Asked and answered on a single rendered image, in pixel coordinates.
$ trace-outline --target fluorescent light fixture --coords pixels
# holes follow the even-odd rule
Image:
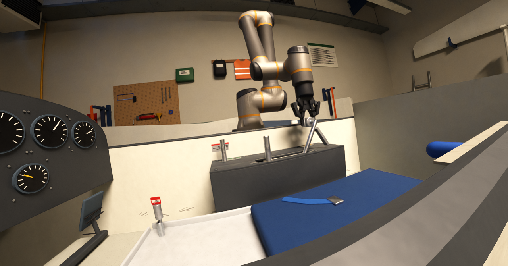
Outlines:
[[[402,15],[406,15],[411,12],[411,7],[402,4],[401,2],[397,2],[395,0],[367,0],[368,2],[372,2],[374,4],[378,4],[379,6],[383,6],[390,10],[399,12]]]

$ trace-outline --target red tag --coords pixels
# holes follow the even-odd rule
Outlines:
[[[160,196],[150,197],[150,201],[152,202],[152,205],[160,204]]]

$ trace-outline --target pegboard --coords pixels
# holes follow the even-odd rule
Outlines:
[[[132,99],[118,101],[117,95],[120,94],[131,95],[119,96],[118,99],[132,98],[132,94],[134,94],[136,102],[133,102]],[[132,126],[133,121],[134,125],[180,124],[178,85],[176,80],[113,87],[113,106],[115,126]],[[157,118],[136,120],[136,116],[150,113],[162,113],[160,122]]]

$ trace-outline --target orange safety vest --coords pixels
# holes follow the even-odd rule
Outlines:
[[[250,79],[250,60],[235,60],[233,64],[236,79]]]

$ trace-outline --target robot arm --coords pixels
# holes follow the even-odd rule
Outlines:
[[[312,69],[307,47],[294,46],[287,51],[284,62],[275,60],[272,27],[274,16],[268,11],[246,11],[238,25],[243,31],[249,56],[250,76],[253,80],[263,80],[263,88],[278,85],[278,80],[292,81],[296,93],[296,102],[291,104],[294,115],[300,118],[302,126],[305,111],[311,117],[319,114],[319,102],[314,101],[312,89]]]

